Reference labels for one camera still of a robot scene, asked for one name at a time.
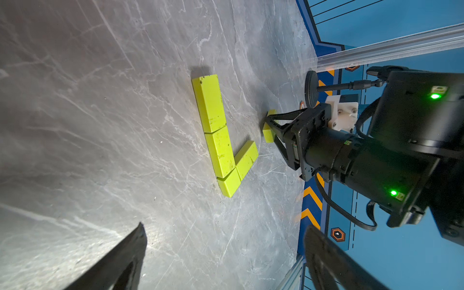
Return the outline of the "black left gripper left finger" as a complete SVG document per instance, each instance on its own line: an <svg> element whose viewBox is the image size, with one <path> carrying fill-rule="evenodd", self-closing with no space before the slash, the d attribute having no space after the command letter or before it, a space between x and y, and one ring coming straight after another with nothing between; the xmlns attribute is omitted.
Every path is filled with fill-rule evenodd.
<svg viewBox="0 0 464 290"><path fill-rule="evenodd" d="M68 290L137 290L147 236L138 226L87 272L67 286Z"/></svg>

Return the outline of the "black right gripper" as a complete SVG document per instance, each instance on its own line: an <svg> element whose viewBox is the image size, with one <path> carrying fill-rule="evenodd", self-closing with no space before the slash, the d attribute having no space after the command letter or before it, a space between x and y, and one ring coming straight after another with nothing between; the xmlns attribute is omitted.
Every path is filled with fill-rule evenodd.
<svg viewBox="0 0 464 290"><path fill-rule="evenodd" d="M331 116L331 105L321 103L315 108L269 113L266 117L266 123L275 132L273 143L291 169L301 170L300 177L304 181L309 181L313 176L312 167L305 159L310 142L318 131L327 127Z"/></svg>

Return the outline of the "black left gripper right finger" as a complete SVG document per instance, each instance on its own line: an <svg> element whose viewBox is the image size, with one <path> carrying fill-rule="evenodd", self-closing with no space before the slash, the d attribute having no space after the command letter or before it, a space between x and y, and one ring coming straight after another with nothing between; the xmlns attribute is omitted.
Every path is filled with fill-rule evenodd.
<svg viewBox="0 0 464 290"><path fill-rule="evenodd" d="M304 234L306 264L317 290L387 290L379 280L359 266L317 227Z"/></svg>

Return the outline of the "lime green long block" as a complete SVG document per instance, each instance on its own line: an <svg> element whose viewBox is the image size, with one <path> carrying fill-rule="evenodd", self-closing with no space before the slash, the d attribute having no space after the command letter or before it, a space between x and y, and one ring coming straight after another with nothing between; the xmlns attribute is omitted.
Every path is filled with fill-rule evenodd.
<svg viewBox="0 0 464 290"><path fill-rule="evenodd" d="M225 178L236 166L227 126L214 133L205 133L205 139L215 175Z"/></svg>
<svg viewBox="0 0 464 290"><path fill-rule="evenodd" d="M265 122L263 124L262 132L263 132L263 136L264 136L264 139L265 139L266 143L273 143L274 142L276 135L275 135L275 132L269 126L268 123Z"/></svg>
<svg viewBox="0 0 464 290"><path fill-rule="evenodd" d="M235 155L234 160L240 180L243 181L247 173L259 156L255 141L248 140Z"/></svg>
<svg viewBox="0 0 464 290"><path fill-rule="evenodd" d="M192 79L193 90L205 133L214 133L226 124L219 79L216 74Z"/></svg>

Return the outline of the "small lime green cube block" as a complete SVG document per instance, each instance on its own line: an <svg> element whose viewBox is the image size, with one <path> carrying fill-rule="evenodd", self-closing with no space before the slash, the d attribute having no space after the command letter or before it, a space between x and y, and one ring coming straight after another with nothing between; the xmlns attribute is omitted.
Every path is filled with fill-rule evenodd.
<svg viewBox="0 0 464 290"><path fill-rule="evenodd" d="M237 168L234 168L226 177L217 177L216 180L222 194L227 198L232 198L242 183Z"/></svg>

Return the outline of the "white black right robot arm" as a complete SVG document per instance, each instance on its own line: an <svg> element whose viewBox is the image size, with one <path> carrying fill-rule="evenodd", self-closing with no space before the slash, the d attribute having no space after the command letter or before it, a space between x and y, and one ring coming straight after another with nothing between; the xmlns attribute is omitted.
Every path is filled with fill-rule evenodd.
<svg viewBox="0 0 464 290"><path fill-rule="evenodd" d="M464 242L464 76L373 66L373 81L320 86L315 71L305 82L307 107L266 117L286 164L302 180L320 174L378 205L391 228L420 223L430 210L438 231ZM337 131L330 104L316 104L322 91L383 87L355 123L355 132Z"/></svg>

